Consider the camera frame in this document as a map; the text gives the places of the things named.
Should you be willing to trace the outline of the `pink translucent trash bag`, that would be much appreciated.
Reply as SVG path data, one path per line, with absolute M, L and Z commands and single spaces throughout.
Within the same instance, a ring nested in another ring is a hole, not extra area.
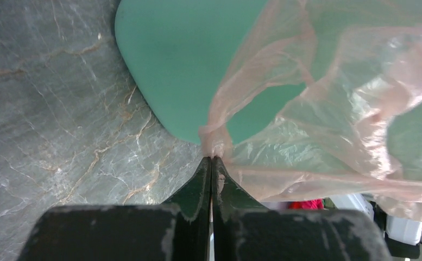
M 257 200 L 422 222 L 422 1 L 268 1 L 199 134 Z

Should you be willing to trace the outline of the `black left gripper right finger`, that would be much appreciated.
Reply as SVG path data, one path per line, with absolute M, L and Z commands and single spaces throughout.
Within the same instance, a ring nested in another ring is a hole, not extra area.
M 271 210 L 211 165 L 216 260 L 391 260 L 376 224 L 356 210 Z

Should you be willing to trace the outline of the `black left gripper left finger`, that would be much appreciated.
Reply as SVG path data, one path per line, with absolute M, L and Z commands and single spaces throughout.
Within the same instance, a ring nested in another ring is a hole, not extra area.
M 37 220 L 19 260 L 208 260 L 210 158 L 155 205 L 72 205 Z

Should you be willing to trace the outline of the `green plastic trash bin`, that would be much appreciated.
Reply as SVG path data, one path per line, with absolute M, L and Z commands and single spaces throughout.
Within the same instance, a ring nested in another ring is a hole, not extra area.
M 122 57 L 163 126 L 201 143 L 211 102 L 268 1 L 121 1 Z

